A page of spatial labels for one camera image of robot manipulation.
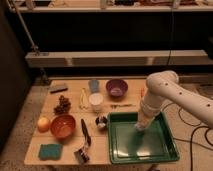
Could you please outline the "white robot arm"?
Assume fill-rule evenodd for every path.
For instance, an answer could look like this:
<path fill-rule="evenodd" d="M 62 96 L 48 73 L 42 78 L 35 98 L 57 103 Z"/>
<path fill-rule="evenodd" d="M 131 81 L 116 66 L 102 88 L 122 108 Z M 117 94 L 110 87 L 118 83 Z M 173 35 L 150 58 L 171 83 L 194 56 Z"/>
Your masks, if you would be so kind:
<path fill-rule="evenodd" d="M 188 91 L 179 85 L 179 77 L 174 71 L 150 74 L 146 78 L 147 92 L 141 98 L 135 127 L 144 131 L 160 114 L 163 102 L 168 99 L 176 103 L 194 117 L 213 128 L 213 100 Z"/>

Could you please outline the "white wrapped gripper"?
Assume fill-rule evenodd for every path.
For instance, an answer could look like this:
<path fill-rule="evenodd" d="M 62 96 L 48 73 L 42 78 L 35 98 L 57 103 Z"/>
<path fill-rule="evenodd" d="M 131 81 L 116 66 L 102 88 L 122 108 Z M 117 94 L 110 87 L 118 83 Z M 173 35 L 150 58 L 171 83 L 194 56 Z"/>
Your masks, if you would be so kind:
<path fill-rule="evenodd" d="M 138 116 L 137 116 L 137 122 L 135 124 L 135 128 L 138 131 L 144 131 L 146 128 L 150 126 L 152 121 L 159 114 L 160 114 L 159 108 L 153 108 L 147 105 L 146 103 L 141 102 L 139 110 L 138 110 Z"/>

